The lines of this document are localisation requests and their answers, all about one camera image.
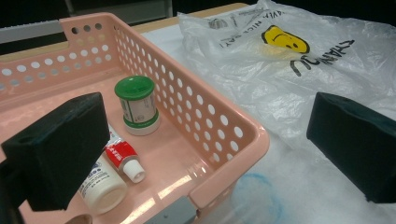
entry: white plastic sheet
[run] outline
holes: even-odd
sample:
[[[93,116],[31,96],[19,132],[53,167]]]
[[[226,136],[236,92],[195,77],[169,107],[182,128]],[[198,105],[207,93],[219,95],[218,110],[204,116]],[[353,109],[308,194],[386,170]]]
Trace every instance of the white plastic sheet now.
[[[396,119],[395,27],[267,0],[216,18],[179,18],[185,65],[272,137],[206,223],[396,223],[396,204],[367,202],[305,137],[317,91]]]

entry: basket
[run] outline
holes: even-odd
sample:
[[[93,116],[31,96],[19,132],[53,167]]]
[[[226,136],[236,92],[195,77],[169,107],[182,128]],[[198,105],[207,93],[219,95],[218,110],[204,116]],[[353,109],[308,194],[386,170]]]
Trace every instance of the basket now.
[[[70,98],[101,92],[109,123],[135,148],[147,177],[133,184],[122,175],[126,198],[93,223],[142,223],[181,196],[190,199],[199,220],[230,196],[238,178],[268,150],[268,134],[258,121],[114,15],[59,23],[66,48],[0,63],[0,138]],[[119,80],[135,74],[154,80],[162,117],[160,128],[146,136],[126,132],[114,93]],[[34,213],[28,203],[20,209],[26,223],[65,223],[90,213],[79,195],[66,211]]]

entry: smiley face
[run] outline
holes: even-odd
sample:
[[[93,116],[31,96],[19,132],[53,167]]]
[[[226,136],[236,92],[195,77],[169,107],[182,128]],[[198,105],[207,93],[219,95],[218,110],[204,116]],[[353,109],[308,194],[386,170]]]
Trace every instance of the smiley face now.
[[[262,40],[264,40],[265,44],[292,49],[299,53],[309,52],[308,43],[296,35],[284,32],[275,25],[270,26],[264,33],[262,33]]]

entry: white bottle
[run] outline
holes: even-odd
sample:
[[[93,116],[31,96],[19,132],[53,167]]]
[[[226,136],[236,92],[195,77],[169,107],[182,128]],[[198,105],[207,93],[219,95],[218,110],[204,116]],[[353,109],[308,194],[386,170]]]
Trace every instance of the white bottle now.
[[[100,156],[78,192],[95,214],[116,207],[125,197],[127,186],[103,156]]]

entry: red and white tube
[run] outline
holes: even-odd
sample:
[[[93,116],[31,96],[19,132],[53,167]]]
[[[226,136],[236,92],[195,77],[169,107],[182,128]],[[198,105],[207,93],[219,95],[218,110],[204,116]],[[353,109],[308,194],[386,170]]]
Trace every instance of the red and white tube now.
[[[105,146],[108,158],[113,162],[119,172],[124,172],[134,183],[142,181],[146,172],[139,163],[139,157],[126,141],[124,141],[108,124],[110,140]]]

